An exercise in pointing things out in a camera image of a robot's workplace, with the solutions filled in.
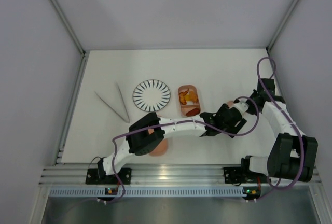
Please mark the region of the pink lunch box lid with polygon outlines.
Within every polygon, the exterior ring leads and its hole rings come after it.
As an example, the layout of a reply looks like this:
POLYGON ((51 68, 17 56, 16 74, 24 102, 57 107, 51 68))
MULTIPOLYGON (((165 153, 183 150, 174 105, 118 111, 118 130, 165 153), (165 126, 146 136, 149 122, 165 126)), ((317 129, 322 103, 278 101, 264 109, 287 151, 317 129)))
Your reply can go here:
POLYGON ((149 153, 149 155, 152 157, 162 156, 167 152, 168 146, 168 139, 165 138, 158 144, 158 146, 156 146, 152 152, 149 153))

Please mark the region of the pink divided lunch box tray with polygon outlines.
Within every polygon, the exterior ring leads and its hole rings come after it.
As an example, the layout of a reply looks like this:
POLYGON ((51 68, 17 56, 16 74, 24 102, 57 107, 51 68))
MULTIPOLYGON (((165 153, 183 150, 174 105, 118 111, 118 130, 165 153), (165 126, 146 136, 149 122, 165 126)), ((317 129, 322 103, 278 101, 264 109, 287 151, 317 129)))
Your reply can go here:
POLYGON ((201 112, 201 106, 200 106, 200 100, 199 100, 199 94, 198 94, 198 90, 195 86, 193 85, 183 85, 183 86, 180 86, 178 88, 178 91, 177 91, 177 94, 178 94, 178 102, 179 102, 179 109, 180 109, 180 113, 183 117, 186 117, 186 113, 188 111, 190 111, 191 109, 193 108, 199 108, 200 109, 200 112, 201 112), (186 91, 187 89, 189 89, 189 93, 190 94, 190 91, 193 91, 197 94, 198 96, 198 104, 197 105, 181 105, 180 102, 179 102, 179 93, 182 92, 182 91, 186 91))

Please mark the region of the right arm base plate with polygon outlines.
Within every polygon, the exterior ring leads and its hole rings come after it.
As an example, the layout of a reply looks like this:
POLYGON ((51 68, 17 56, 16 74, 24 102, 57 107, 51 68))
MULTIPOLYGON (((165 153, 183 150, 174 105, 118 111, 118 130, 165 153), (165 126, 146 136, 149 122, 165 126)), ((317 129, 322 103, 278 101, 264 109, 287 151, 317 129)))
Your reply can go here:
POLYGON ((226 184, 257 184, 258 182, 266 183, 267 177, 264 174, 256 173, 242 167, 224 167, 224 180, 226 184))

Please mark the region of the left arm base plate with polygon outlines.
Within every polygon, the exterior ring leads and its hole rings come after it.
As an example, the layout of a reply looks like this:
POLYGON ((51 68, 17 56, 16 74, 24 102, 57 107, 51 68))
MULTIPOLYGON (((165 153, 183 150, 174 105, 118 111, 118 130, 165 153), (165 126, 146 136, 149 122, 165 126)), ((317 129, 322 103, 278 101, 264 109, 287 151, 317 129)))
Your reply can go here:
MULTIPOLYGON (((118 177, 121 179, 124 185, 129 185, 131 183, 131 168, 122 168, 118 173, 118 177)), ((87 170, 87 176, 85 180, 86 185, 116 185, 119 180, 115 175, 110 176, 99 176, 97 168, 89 168, 87 170)))

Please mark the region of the orange fried shrimp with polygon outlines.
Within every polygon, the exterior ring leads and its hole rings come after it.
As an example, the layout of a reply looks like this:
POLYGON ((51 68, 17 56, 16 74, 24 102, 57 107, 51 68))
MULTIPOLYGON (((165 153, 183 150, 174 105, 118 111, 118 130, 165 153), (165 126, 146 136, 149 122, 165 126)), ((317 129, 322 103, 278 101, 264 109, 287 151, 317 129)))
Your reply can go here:
POLYGON ((179 93, 179 102, 181 105, 187 105, 187 102, 190 100, 188 93, 189 93, 189 89, 179 93))

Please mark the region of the light pink lid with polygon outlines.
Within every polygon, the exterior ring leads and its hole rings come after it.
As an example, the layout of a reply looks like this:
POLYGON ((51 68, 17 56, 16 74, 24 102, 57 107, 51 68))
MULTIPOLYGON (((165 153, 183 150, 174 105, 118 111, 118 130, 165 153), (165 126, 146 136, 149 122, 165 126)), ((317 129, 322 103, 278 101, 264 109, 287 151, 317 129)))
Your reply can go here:
POLYGON ((227 117, 234 121, 240 121, 248 110, 248 105, 244 101, 229 101, 227 106, 227 117))

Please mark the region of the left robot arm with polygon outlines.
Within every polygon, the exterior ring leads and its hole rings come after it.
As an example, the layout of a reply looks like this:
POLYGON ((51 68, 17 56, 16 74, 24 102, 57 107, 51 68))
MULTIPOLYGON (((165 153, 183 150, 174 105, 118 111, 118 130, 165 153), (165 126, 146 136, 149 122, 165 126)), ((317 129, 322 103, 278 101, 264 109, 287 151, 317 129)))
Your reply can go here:
POLYGON ((239 131, 246 124, 243 115, 249 105, 235 100, 223 104, 216 113, 203 112, 186 118, 163 118, 155 112, 148 113, 129 127, 129 131, 112 139, 114 152, 97 163, 98 176, 104 178, 117 174, 129 163, 132 156, 151 153, 164 139, 196 136, 213 137, 220 133, 230 137, 241 136, 239 131))

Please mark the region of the brown meat slice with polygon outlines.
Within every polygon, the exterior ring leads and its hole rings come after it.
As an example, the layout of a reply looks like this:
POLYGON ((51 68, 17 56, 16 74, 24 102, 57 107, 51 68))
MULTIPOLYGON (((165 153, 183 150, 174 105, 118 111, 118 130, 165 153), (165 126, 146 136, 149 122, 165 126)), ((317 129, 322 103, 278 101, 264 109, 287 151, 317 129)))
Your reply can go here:
POLYGON ((199 113, 200 113, 200 109, 199 108, 193 108, 193 109, 191 109, 190 111, 188 111, 186 113, 186 116, 187 117, 193 117, 195 115, 198 115, 199 113))

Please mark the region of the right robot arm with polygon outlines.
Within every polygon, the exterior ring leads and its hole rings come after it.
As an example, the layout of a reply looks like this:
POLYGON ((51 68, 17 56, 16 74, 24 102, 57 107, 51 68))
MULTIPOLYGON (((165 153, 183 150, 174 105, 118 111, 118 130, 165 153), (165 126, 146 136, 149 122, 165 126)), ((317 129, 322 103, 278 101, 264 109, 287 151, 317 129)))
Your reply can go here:
POLYGON ((267 157, 246 156, 241 164, 251 173, 309 182, 312 178, 318 142, 306 136, 291 118, 284 99, 275 94, 273 79, 258 80, 247 113, 263 115, 276 138, 267 157))

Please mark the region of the metal serving tongs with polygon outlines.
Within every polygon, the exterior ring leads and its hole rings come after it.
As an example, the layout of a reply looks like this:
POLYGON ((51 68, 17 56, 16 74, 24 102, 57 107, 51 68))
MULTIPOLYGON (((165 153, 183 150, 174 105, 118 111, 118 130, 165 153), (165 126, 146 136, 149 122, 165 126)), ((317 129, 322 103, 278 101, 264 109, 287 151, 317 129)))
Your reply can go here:
POLYGON ((93 89, 96 97, 124 123, 130 123, 130 116, 123 93, 117 81, 110 88, 96 87, 93 89))

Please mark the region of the fried egg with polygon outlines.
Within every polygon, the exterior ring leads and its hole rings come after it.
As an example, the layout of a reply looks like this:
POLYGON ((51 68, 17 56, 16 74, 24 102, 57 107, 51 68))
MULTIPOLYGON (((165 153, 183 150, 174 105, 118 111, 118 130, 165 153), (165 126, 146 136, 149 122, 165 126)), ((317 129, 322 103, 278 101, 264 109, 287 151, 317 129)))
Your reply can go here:
POLYGON ((197 105, 198 103, 199 103, 198 101, 186 100, 187 105, 197 105))

